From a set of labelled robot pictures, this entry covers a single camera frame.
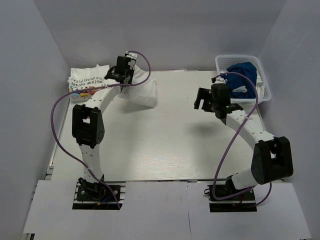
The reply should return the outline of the white red print t shirt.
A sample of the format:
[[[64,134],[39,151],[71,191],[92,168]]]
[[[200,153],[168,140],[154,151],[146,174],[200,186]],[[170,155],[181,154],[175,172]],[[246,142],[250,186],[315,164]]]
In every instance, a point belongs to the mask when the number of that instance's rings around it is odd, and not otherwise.
[[[154,108],[157,105],[157,82],[152,76],[138,86],[125,87],[118,95],[129,102]]]

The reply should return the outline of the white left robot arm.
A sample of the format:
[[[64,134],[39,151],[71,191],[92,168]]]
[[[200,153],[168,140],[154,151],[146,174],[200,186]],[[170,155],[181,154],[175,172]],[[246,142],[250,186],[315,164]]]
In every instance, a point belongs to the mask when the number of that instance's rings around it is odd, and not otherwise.
[[[72,136],[85,164],[84,176],[79,183],[96,200],[106,193],[106,187],[100,183],[104,180],[100,162],[100,143],[105,136],[103,112],[124,88],[119,85],[132,82],[137,57],[137,54],[129,52],[118,56],[116,65],[105,76],[103,88],[95,90],[88,101],[72,109]]]

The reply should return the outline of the blue t shirt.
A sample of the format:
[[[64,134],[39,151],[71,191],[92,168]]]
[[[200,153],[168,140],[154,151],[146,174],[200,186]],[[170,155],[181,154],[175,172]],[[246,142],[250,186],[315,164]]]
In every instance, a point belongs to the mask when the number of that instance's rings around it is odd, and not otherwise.
[[[237,63],[227,68],[227,72],[239,73],[246,76],[254,86],[257,83],[257,69],[251,62]],[[255,99],[253,86],[242,76],[237,74],[223,74],[220,76],[226,82],[229,96],[232,99]]]

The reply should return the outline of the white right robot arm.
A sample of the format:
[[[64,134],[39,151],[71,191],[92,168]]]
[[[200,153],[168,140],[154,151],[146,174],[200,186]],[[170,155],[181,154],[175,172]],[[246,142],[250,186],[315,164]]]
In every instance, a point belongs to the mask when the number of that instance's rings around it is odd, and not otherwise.
[[[257,125],[242,106],[232,103],[227,85],[213,84],[210,89],[199,88],[195,109],[214,113],[224,125],[235,130],[234,141],[240,136],[253,151],[248,169],[227,177],[223,190],[217,190],[214,178],[211,198],[217,201],[236,200],[257,185],[291,177],[294,173],[291,143],[285,136],[276,137]]]

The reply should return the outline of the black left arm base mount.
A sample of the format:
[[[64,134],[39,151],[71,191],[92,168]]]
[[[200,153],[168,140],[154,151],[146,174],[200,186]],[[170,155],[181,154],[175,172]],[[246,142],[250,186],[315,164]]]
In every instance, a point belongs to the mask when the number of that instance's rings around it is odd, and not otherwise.
[[[119,210],[125,199],[125,182],[91,183],[78,179],[73,198],[73,210]]]

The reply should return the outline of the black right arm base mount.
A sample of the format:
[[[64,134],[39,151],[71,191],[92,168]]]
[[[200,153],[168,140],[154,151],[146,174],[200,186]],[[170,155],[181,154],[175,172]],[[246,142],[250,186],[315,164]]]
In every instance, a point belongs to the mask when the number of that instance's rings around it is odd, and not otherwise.
[[[252,188],[244,193],[242,189],[234,187],[231,177],[225,181],[216,181],[215,189],[213,184],[208,184],[203,191],[209,200],[211,213],[249,213],[256,212],[256,198]]]

